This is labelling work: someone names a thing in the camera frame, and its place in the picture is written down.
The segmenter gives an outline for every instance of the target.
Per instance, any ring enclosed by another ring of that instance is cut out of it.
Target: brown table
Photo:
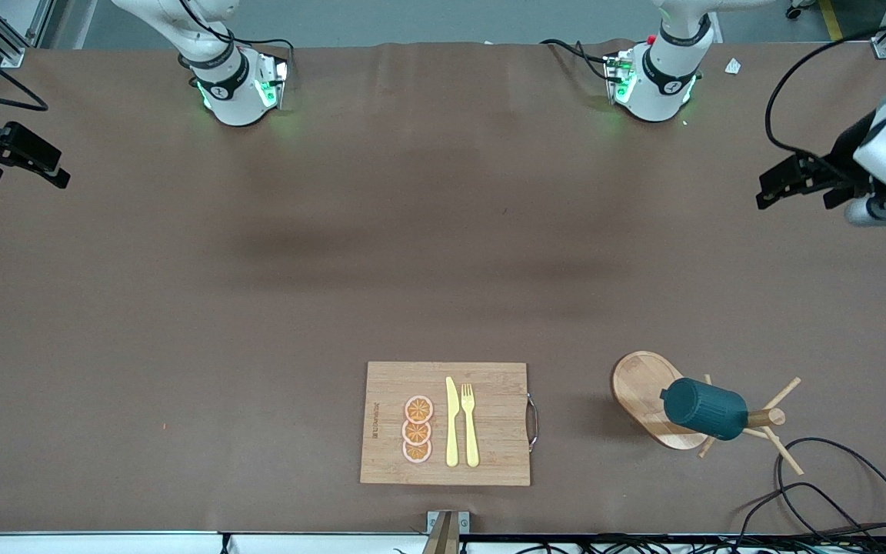
[[[32,52],[18,74],[52,109],[0,124],[73,179],[0,185],[0,530],[407,530],[440,508],[478,532],[738,529],[773,449],[655,444],[609,389],[639,349],[755,402],[801,375],[781,437],[886,471],[886,229],[754,205],[784,158],[764,104],[810,47],[715,46],[662,124],[544,46],[302,50],[291,112],[240,129],[175,52]],[[838,48],[778,131],[824,151],[885,83]],[[527,362],[532,487],[360,485],[369,360]],[[858,464],[795,455],[886,519]],[[775,507],[752,529],[799,530]]]

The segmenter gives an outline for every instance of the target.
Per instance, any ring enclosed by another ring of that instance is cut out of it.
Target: citrus slice
[[[412,423],[407,421],[401,424],[401,437],[412,446],[425,445],[429,441],[432,429],[428,423]]]
[[[412,423],[425,423],[433,417],[433,403],[421,394],[405,403],[405,418]]]
[[[423,463],[429,459],[429,455],[433,453],[432,442],[426,442],[425,445],[409,445],[408,442],[401,444],[401,454],[405,456],[409,462]]]

